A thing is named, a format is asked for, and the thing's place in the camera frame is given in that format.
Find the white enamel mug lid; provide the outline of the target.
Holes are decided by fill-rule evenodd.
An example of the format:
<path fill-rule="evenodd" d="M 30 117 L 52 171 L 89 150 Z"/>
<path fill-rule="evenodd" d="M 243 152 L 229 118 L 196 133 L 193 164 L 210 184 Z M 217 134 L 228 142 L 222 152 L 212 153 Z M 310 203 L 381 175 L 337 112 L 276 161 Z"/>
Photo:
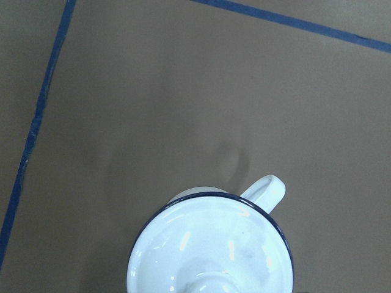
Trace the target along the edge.
<path fill-rule="evenodd" d="M 174 200 L 141 229 L 128 292 L 292 292 L 294 266 L 277 223 L 256 204 L 222 192 Z"/>

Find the brown paper table cover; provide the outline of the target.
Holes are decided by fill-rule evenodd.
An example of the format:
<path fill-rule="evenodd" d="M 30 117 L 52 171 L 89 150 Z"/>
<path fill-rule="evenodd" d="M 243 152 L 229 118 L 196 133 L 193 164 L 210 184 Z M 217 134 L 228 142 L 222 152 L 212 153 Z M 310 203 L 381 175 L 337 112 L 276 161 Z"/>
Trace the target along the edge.
<path fill-rule="evenodd" d="M 125 292 L 144 222 L 273 174 L 296 292 L 390 291 L 390 54 L 193 1 L 78 1 L 2 292 Z"/>

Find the white enamel mug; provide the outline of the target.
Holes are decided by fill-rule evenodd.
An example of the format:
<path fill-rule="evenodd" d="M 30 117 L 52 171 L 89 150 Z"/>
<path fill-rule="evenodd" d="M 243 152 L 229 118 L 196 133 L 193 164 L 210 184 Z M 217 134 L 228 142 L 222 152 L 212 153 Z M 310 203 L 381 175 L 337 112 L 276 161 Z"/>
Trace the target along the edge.
<path fill-rule="evenodd" d="M 228 194 L 225 190 L 217 187 L 193 187 L 180 192 L 171 198 L 168 203 L 178 200 L 179 198 L 201 192 L 220 192 Z M 282 201 L 285 192 L 285 184 L 278 177 L 274 175 L 266 175 L 254 182 L 241 195 L 239 195 L 239 197 L 257 205 L 267 214 L 270 214 L 272 210 Z"/>

